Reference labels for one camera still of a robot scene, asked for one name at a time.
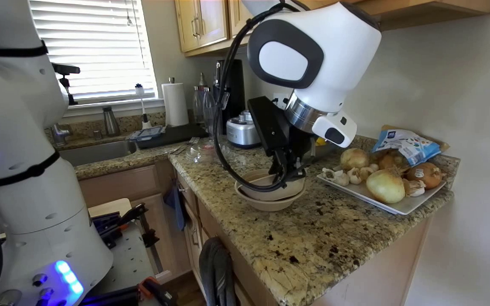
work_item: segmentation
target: drawer handle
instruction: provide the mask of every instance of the drawer handle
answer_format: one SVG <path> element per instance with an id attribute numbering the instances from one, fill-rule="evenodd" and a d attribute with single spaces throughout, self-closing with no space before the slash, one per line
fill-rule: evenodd
<path id="1" fill-rule="evenodd" d="M 196 244 L 196 246 L 199 246 L 199 239 L 197 239 L 197 227 L 196 226 L 192 226 L 192 244 Z"/>
<path id="2" fill-rule="evenodd" d="M 192 37 L 199 37 L 197 17 L 194 17 L 191 20 L 191 23 L 192 23 L 192 28 L 194 28 Z"/>

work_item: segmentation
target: upper cabinet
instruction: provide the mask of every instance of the upper cabinet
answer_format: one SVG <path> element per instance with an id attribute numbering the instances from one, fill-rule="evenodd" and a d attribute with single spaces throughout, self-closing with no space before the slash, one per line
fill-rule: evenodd
<path id="1" fill-rule="evenodd" d="M 299 0 L 322 8 L 337 0 Z M 490 0 L 342 0 L 374 20 L 381 30 L 490 13 Z M 250 17 L 242 0 L 175 0 L 180 47 L 187 56 L 219 51 Z"/>
<path id="2" fill-rule="evenodd" d="M 320 8 L 337 0 L 301 0 Z M 381 30 L 490 13 L 490 0 L 344 0 L 379 22 Z"/>
<path id="3" fill-rule="evenodd" d="M 247 18 L 250 18 L 250 11 L 243 5 L 242 0 L 228 0 L 230 1 L 230 34 L 235 37 L 240 28 L 245 25 Z"/>
<path id="4" fill-rule="evenodd" d="M 175 0 L 184 52 L 228 40 L 226 0 Z"/>

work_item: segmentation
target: cabinet handle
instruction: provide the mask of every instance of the cabinet handle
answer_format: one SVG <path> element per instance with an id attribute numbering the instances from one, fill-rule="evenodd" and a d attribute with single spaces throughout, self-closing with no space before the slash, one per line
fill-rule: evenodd
<path id="1" fill-rule="evenodd" d="M 192 244 L 196 244 L 196 246 L 199 246 L 199 239 L 197 239 L 197 227 L 196 226 L 192 226 Z"/>
<path id="2" fill-rule="evenodd" d="M 197 18 L 197 35 L 204 34 L 204 18 Z"/>
<path id="3" fill-rule="evenodd" d="M 191 18 L 191 25 L 192 25 L 192 37 L 197 37 L 196 18 Z"/>
<path id="4" fill-rule="evenodd" d="M 197 17 L 194 17 L 194 18 L 191 20 L 191 23 L 192 23 L 192 27 L 194 27 L 192 37 L 199 37 Z"/>

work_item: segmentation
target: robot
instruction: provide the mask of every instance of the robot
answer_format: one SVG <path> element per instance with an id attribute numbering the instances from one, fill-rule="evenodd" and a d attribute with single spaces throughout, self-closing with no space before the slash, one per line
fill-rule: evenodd
<path id="1" fill-rule="evenodd" d="M 272 156 L 272 185 L 250 183 L 231 168 L 219 147 L 219 115 L 213 125 L 214 146 L 223 166 L 240 185 L 271 192 L 284 188 L 288 180 L 305 178 L 303 156 L 310 151 L 311 134 L 340 147 L 350 144 L 357 124 L 342 110 L 344 100 L 369 66 L 381 32 L 367 15 L 344 3 L 311 11 L 299 1 L 243 3 L 255 17 L 235 35 L 225 62 L 231 62 L 240 40 L 252 30 L 247 59 L 253 73 L 264 81 L 294 88 L 284 107 L 265 96 L 248 100 L 260 142 L 265 154 Z M 226 83 L 230 69 L 230 64 L 223 68 L 221 83 Z M 219 107 L 225 105 L 226 91 L 218 95 Z"/>
<path id="2" fill-rule="evenodd" d="M 27 0 L 0 0 L 0 304 L 78 302 L 112 266 L 73 166 L 44 134 L 66 110 Z"/>
<path id="3" fill-rule="evenodd" d="M 272 190 L 305 175 L 301 158 L 311 134 L 339 146 L 352 141 L 357 125 L 342 103 L 381 34 L 340 3 L 311 11 L 276 0 L 245 3 L 257 15 L 236 35 L 226 62 L 259 23 L 248 42 L 252 69 L 265 81 L 294 88 L 282 108 L 267 98 L 248 102 L 264 149 L 274 156 L 271 171 L 277 173 L 274 185 L 257 188 Z M 230 66 L 223 71 L 225 85 Z M 0 0 L 0 304 L 78 304 L 112 265 L 112 253 L 88 221 L 73 166 L 44 134 L 65 108 L 27 0 Z"/>

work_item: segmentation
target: window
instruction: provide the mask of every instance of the window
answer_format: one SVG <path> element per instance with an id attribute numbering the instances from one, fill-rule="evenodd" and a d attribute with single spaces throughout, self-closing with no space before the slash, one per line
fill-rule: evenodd
<path id="1" fill-rule="evenodd" d="M 157 96 L 141 0 L 29 0 L 51 62 L 80 66 L 70 74 L 75 100 Z"/>

